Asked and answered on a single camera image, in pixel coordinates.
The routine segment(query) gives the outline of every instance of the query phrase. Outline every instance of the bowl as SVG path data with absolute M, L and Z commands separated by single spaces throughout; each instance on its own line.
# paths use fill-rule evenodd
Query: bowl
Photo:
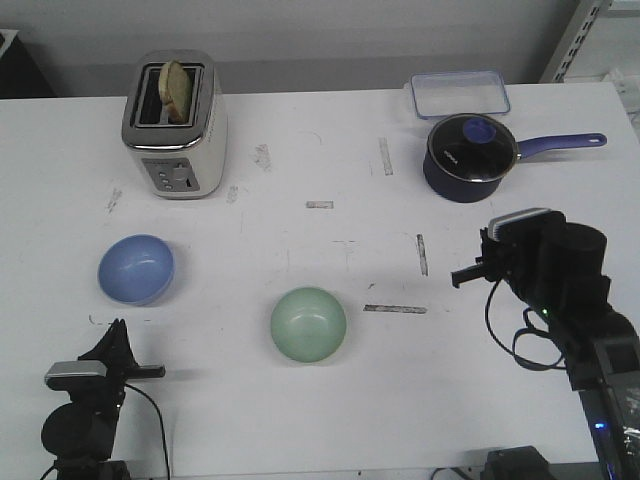
M 111 299 L 146 305 L 167 289 L 175 270 L 168 245 L 153 235 L 133 235 L 115 243 L 98 267 L 98 282 Z
M 271 337 L 298 362 L 311 363 L 334 353 L 347 331 L 340 302 L 329 292 L 303 287 L 284 295 L 271 313 Z

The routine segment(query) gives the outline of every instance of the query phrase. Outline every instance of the saucepan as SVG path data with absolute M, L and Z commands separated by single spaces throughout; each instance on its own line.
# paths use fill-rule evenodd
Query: saucepan
M 507 127 L 486 115 L 461 113 L 438 122 L 429 133 L 422 169 L 443 197 L 471 203 L 491 195 L 515 163 L 561 148 L 601 147 L 602 133 L 555 135 L 516 142 Z

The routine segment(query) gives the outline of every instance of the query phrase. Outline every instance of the pot lid knob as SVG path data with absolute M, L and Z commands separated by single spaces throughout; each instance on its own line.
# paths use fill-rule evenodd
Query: pot lid knob
M 464 138 L 471 143 L 489 143 L 496 138 L 496 127 L 484 118 L 470 118 L 462 125 Z

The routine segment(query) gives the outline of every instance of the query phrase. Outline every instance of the toaster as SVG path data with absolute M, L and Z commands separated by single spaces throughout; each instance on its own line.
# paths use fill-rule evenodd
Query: toaster
M 185 123 L 171 121 L 158 93 L 162 66 L 172 60 L 192 83 Z M 208 55 L 159 50 L 140 60 L 122 118 L 122 141 L 153 193 L 187 199 L 215 190 L 224 168 L 227 127 L 220 81 Z

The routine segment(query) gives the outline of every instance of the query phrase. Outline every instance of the toaster control panel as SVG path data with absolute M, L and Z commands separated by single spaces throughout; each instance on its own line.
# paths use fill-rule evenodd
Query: toaster control panel
M 142 163 L 160 192 L 195 192 L 200 190 L 187 158 L 143 158 Z

